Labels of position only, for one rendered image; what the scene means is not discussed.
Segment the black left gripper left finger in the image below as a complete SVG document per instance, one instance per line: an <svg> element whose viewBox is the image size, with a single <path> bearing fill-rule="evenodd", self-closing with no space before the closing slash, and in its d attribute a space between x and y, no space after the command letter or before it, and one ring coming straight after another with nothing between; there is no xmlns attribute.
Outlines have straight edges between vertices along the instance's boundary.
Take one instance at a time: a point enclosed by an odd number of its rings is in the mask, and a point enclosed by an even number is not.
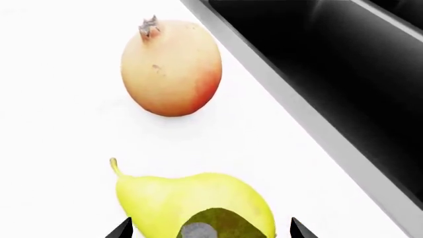
<svg viewBox="0 0 423 238"><path fill-rule="evenodd" d="M132 238L132 218L126 218L120 225L111 231L105 238Z"/></svg>

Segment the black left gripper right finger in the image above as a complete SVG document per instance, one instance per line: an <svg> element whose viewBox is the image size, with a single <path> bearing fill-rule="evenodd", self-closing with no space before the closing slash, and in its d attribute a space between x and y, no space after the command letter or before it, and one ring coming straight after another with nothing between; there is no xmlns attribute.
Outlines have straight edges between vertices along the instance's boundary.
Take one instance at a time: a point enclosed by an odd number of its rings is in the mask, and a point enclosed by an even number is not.
<svg viewBox="0 0 423 238"><path fill-rule="evenodd" d="M289 233L291 238L318 238L296 218L291 218Z"/></svg>

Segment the yellow pear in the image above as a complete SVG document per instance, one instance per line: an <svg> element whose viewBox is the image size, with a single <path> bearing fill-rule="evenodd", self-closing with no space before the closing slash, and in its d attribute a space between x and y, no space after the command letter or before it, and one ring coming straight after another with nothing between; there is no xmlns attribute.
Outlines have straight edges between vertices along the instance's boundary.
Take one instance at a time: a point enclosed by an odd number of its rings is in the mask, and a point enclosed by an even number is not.
<svg viewBox="0 0 423 238"><path fill-rule="evenodd" d="M183 178L125 175L110 159L118 177L116 195L126 215L145 238L176 238L194 214L210 208L235 212L267 238L276 238L273 213L265 199L238 178L201 173Z"/></svg>

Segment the black tray with grey rim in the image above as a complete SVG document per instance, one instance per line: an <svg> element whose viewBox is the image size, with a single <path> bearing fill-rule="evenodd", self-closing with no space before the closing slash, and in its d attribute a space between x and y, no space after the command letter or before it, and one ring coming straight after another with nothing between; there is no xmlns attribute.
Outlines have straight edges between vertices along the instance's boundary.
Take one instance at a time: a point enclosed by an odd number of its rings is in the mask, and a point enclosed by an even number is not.
<svg viewBox="0 0 423 238"><path fill-rule="evenodd" d="M366 0L180 0L409 238L423 238L423 34Z"/></svg>

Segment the pale yellow-red pomegranate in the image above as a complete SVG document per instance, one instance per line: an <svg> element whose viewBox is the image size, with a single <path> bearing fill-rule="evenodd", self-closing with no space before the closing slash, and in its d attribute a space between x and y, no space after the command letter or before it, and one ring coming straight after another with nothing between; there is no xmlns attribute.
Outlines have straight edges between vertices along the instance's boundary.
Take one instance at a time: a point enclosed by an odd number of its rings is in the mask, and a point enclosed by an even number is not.
<svg viewBox="0 0 423 238"><path fill-rule="evenodd" d="M152 16L126 44L120 72L131 98L159 116L187 116L212 99L222 78L213 36L199 24Z"/></svg>

